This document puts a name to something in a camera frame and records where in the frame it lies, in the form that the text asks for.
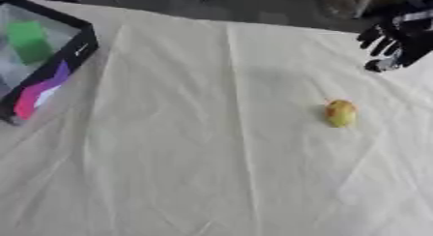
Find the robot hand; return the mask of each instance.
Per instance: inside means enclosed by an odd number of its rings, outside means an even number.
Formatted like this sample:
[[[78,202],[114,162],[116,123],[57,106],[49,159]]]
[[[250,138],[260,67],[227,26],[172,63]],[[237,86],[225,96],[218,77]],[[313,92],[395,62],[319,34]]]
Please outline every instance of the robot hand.
[[[372,72],[409,67],[433,50],[433,9],[398,15],[373,25],[358,36],[361,48],[378,42],[365,65]]]

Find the floor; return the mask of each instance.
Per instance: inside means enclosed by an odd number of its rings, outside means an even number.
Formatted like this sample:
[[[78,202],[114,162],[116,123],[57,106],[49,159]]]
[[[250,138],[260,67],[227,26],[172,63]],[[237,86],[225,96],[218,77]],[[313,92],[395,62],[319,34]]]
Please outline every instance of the floor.
[[[319,0],[79,0],[191,18],[259,22],[278,25],[359,32],[362,20],[337,19],[327,14]]]

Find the table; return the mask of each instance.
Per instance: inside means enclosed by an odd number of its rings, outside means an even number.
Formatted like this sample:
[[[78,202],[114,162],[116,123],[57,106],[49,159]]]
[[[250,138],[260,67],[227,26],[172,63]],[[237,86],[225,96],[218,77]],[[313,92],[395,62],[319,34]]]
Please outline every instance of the table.
[[[431,234],[431,55],[378,75],[352,34],[40,3],[101,50],[0,125],[2,235]]]

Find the green cube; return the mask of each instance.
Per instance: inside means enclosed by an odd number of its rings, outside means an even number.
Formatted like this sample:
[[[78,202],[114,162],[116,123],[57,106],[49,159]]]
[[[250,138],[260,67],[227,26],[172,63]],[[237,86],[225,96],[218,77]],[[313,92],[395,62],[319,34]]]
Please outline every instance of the green cube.
[[[10,23],[6,34],[9,44],[25,65],[44,61],[52,54],[45,32],[37,21]]]

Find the black box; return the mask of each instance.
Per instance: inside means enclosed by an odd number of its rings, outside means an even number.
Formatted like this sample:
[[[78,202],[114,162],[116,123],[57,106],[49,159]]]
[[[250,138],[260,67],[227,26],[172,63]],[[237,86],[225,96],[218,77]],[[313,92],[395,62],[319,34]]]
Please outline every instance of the black box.
[[[0,0],[0,17],[0,24],[7,19],[8,25],[23,20],[36,21],[48,32],[46,42],[53,42],[50,57],[29,66],[18,63],[16,48],[8,43],[10,37],[6,37],[5,30],[0,32],[3,43],[0,45],[0,83],[4,89],[3,96],[0,91],[0,118],[20,124],[99,46],[91,23],[27,0]]]

